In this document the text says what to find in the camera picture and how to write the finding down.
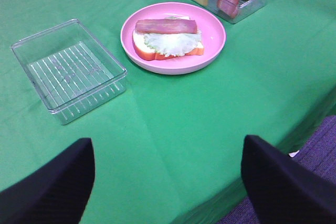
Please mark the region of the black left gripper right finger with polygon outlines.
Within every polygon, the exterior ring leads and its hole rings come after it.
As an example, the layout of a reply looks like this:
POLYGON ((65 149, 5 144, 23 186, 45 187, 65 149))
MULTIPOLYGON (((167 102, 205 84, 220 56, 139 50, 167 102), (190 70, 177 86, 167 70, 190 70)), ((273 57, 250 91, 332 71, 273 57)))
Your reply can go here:
POLYGON ((246 135, 241 177, 260 223, 335 223, 335 184, 258 135, 246 135))

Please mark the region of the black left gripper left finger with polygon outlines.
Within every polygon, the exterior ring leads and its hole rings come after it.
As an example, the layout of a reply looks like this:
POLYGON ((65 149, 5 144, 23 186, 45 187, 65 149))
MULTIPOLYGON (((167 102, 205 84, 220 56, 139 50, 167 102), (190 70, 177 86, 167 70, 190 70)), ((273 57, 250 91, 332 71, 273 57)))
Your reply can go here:
POLYGON ((94 184, 90 138, 80 138, 1 191, 1 223, 79 223, 94 184))

